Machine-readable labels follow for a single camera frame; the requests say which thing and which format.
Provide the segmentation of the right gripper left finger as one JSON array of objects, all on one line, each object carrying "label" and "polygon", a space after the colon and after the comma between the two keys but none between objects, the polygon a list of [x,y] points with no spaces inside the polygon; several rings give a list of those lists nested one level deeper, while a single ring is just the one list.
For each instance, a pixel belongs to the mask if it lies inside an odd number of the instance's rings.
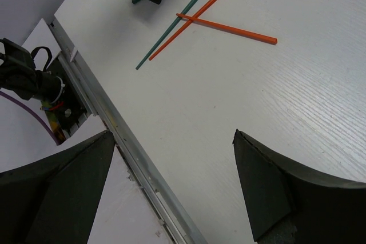
[{"label": "right gripper left finger", "polygon": [[87,243],[115,141],[105,130],[1,173],[1,243]]}]

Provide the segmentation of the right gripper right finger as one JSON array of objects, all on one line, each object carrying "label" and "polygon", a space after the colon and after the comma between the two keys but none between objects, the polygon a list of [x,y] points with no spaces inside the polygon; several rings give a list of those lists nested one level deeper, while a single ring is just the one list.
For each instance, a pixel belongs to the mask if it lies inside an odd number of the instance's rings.
[{"label": "right gripper right finger", "polygon": [[234,156],[256,243],[364,243],[365,184],[310,168],[242,131]]}]

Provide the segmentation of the steep orange chopstick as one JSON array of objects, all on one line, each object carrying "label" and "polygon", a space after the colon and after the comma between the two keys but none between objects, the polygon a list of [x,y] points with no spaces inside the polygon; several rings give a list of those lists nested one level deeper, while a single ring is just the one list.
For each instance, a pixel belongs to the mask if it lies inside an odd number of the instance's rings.
[{"label": "steep orange chopstick", "polygon": [[[210,8],[217,0],[209,0],[206,4],[203,5],[194,15],[194,18],[198,18],[202,15],[208,8]],[[187,29],[193,23],[192,20],[187,20],[167,41],[160,46],[150,57],[149,60],[151,61],[154,59],[160,52],[163,51],[174,39],[176,39],[185,29]]]}]

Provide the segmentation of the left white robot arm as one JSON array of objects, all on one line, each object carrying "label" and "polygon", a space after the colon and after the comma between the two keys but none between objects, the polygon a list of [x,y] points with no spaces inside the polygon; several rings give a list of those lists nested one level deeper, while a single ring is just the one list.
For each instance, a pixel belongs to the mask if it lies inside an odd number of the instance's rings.
[{"label": "left white robot arm", "polygon": [[[162,0],[149,0],[159,4]],[[31,52],[7,38],[2,38],[5,52],[1,54],[1,88],[15,92],[20,98],[35,98],[54,104],[65,89],[63,79],[47,72],[53,60],[50,49],[46,46],[34,48]],[[34,57],[40,50],[47,52],[47,61],[42,70],[37,70]]]}]

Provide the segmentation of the aluminium table rail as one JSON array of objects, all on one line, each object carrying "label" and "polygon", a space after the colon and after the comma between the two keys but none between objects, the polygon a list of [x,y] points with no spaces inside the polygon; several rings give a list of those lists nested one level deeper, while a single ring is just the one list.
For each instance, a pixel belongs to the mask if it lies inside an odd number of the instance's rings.
[{"label": "aluminium table rail", "polygon": [[113,133],[117,149],[163,227],[175,243],[206,239],[126,124],[57,19],[49,25],[62,50],[60,61],[87,108]]}]

